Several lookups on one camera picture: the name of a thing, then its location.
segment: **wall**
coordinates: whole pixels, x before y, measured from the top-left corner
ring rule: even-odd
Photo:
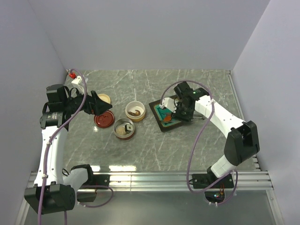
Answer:
[[[269,0],[29,0],[65,68],[233,69]]]
[[[12,225],[40,158],[45,89],[66,72],[27,1],[1,0],[0,21],[0,218]]]
[[[300,1],[271,0],[233,70],[243,111],[259,129],[286,225],[300,223]]]

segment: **gray floor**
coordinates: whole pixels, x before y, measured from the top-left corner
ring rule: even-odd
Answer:
[[[136,123],[135,136],[127,141],[117,139],[113,128],[96,127],[92,115],[80,112],[70,123],[64,151],[64,166],[90,164],[101,171],[184,171],[194,139],[203,121],[194,121],[162,133],[148,103],[160,99],[164,89],[172,82],[190,79],[210,88],[214,98],[227,110],[239,116],[237,104],[224,70],[113,70],[83,71],[88,77],[88,92],[104,93],[112,100],[116,120],[125,117],[126,105],[134,100],[146,106],[146,117]],[[66,83],[71,87],[71,78]],[[166,95],[173,95],[171,89]],[[209,124],[200,138],[192,170],[206,170],[222,155],[225,137]],[[255,169],[252,159],[239,170]]]
[[[95,202],[103,203],[109,192]],[[217,208],[204,195],[187,192],[117,192],[110,203],[96,209],[76,205],[67,212],[70,225],[275,225],[265,191],[238,191],[237,196]],[[63,224],[62,212],[42,216],[43,225]],[[36,225],[30,207],[25,225]]]

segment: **red object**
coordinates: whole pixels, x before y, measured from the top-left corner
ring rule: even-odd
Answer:
[[[71,74],[69,74],[69,76],[70,76],[72,79],[75,79],[75,78],[77,77],[75,73],[71,73]]]
[[[100,128],[107,128],[111,126],[114,122],[114,115],[111,111],[107,110],[100,116],[94,117],[95,124]]]

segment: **gray marble countertop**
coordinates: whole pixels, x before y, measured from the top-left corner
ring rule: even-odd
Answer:
[[[195,120],[162,133],[148,103],[160,99],[165,88],[178,80],[195,80],[206,85],[213,97],[232,114],[239,116],[233,90],[225,70],[96,70],[83,71],[88,78],[90,94],[107,94],[111,100],[115,120],[126,117],[125,107],[134,100],[146,107],[146,117],[135,123],[136,133],[127,141],[117,139],[113,126],[98,128],[94,116],[80,112],[70,123],[65,144],[64,166],[90,164],[95,171],[184,171],[195,137],[203,120]],[[72,87],[71,78],[65,85]],[[174,95],[173,89],[166,96]],[[206,170],[222,155],[225,137],[210,123],[197,144],[192,170]],[[255,169],[253,160],[242,163],[239,170]]]

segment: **marble table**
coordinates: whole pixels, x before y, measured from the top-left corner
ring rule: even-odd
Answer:
[[[82,71],[88,78],[88,92],[110,96],[115,119],[126,117],[125,107],[134,100],[144,103],[146,117],[135,123],[136,134],[127,141],[116,138],[113,127],[98,128],[94,116],[80,112],[70,123],[64,151],[64,167],[90,164],[94,171],[184,171],[197,133],[204,124],[196,120],[190,125],[162,133],[148,103],[160,99],[172,82],[189,79],[210,88],[213,97],[227,110],[240,116],[225,70],[96,70]],[[71,78],[65,85],[72,87]],[[173,95],[171,89],[166,96]],[[192,170],[206,170],[222,155],[225,137],[210,123],[197,144]],[[255,169],[249,159],[239,170]]]

